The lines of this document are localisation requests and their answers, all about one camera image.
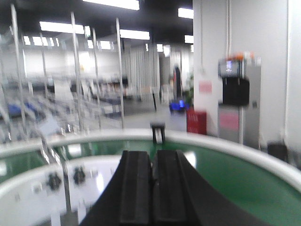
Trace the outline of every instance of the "gray floor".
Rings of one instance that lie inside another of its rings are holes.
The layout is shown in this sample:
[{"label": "gray floor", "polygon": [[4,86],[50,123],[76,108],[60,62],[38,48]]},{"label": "gray floor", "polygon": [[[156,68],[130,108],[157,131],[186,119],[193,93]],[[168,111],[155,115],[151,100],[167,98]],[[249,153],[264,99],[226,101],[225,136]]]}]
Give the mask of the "gray floor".
[{"label": "gray floor", "polygon": [[151,122],[165,122],[166,129],[186,131],[186,113],[171,114],[168,106],[158,106],[157,111],[125,117],[125,128],[148,129]]}]

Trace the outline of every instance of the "pipe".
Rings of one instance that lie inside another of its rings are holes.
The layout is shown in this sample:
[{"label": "pipe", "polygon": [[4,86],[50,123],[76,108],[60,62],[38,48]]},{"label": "pipe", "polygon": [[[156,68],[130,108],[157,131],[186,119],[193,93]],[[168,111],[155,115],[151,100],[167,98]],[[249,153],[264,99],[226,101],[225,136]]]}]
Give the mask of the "pipe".
[{"label": "pipe", "polygon": [[[97,42],[96,42],[96,33],[95,28],[92,29],[93,32],[93,49],[94,49],[94,60],[95,60],[95,74],[96,74],[96,80],[97,80],[97,103],[100,104],[100,88],[99,88],[99,72],[98,72],[98,62],[97,62]],[[98,117],[99,120],[99,128],[101,128],[101,122],[100,122],[100,116]]]},{"label": "pipe", "polygon": [[27,137],[25,105],[24,105],[22,78],[21,78],[21,73],[20,73],[20,53],[19,53],[18,24],[17,24],[16,9],[15,9],[15,6],[13,4],[11,4],[11,17],[12,17],[12,23],[13,23],[13,36],[14,36],[15,47],[16,47],[16,65],[17,65],[17,76],[18,76],[18,80],[19,80],[18,86],[19,86],[19,91],[20,91],[22,127],[23,127],[24,134]]},{"label": "pipe", "polygon": [[121,127],[124,128],[124,103],[123,103],[123,83],[122,83],[122,61],[121,61],[121,44],[120,44],[120,25],[119,19],[116,18],[117,43],[119,52],[119,73],[120,73],[120,103],[121,103]]},{"label": "pipe", "polygon": [[79,71],[79,51],[78,51],[78,41],[75,32],[75,17],[74,12],[71,12],[71,23],[73,28],[73,53],[74,53],[74,62],[75,62],[75,76],[76,76],[76,93],[77,93],[77,109],[79,115],[79,130],[84,129],[82,115],[81,115],[81,81],[80,81],[80,71]]},{"label": "pipe", "polygon": [[231,43],[232,43],[232,29],[231,29],[231,0],[227,0],[227,12],[226,12],[226,17],[227,17],[227,26],[226,26],[226,56],[229,57],[231,55]]},{"label": "pipe", "polygon": [[291,62],[291,32],[292,32],[292,9],[291,0],[287,1],[287,59],[286,59],[286,86],[285,86],[285,122],[284,122],[284,134],[282,139],[285,144],[287,136],[287,124],[288,124],[288,98],[289,98],[289,87],[290,87],[290,62]]},{"label": "pipe", "polygon": [[47,88],[47,72],[46,72],[46,62],[45,62],[45,50],[44,50],[44,42],[43,42],[43,35],[42,32],[40,32],[40,37],[42,41],[42,60],[43,60],[43,71],[44,71],[44,88],[45,88],[45,96],[48,97],[48,88]]}]

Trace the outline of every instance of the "small black object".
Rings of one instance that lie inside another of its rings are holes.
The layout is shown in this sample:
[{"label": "small black object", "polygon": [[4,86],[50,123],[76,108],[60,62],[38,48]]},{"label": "small black object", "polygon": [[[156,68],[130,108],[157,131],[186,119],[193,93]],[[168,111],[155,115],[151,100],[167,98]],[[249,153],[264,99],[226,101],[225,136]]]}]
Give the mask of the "small black object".
[{"label": "small black object", "polygon": [[162,136],[162,142],[165,142],[165,123],[163,122],[153,122],[150,124],[150,127],[152,129],[152,141],[153,143],[157,142],[156,139],[156,130],[160,130],[161,136]]},{"label": "small black object", "polygon": [[77,167],[74,169],[74,183],[76,185],[83,184],[86,180],[86,175],[82,167]]},{"label": "small black object", "polygon": [[152,98],[154,100],[155,111],[157,111],[156,98],[155,98],[155,94],[154,93],[152,93]]},{"label": "small black object", "polygon": [[268,154],[281,159],[282,161],[288,162],[287,147],[281,143],[269,143]]},{"label": "small black object", "polygon": [[62,180],[58,176],[57,172],[49,174],[48,185],[52,191],[57,191],[60,188]]}]

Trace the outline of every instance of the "red box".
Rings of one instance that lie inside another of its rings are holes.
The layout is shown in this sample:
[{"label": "red box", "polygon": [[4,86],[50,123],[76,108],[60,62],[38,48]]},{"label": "red box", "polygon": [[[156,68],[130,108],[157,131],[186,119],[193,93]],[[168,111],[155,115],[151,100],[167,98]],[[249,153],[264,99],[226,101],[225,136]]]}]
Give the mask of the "red box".
[{"label": "red box", "polygon": [[207,113],[197,112],[193,108],[186,111],[187,132],[207,135]]}]

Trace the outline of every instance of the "ceiling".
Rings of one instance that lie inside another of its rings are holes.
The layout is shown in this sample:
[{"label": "ceiling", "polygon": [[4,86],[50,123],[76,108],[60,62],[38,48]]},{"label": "ceiling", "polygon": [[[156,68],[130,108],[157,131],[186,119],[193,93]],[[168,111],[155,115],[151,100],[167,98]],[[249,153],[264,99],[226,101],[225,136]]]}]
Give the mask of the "ceiling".
[{"label": "ceiling", "polygon": [[[11,25],[11,3],[23,35],[38,35],[39,21],[71,23],[71,11],[76,24],[95,28],[97,38],[116,33],[116,17],[121,29],[150,31],[154,43],[184,43],[184,35],[193,33],[193,20],[180,18],[177,13],[178,8],[192,8],[192,0],[140,0],[138,11],[82,0],[0,0],[0,33]],[[43,35],[55,37],[58,33]]]}]

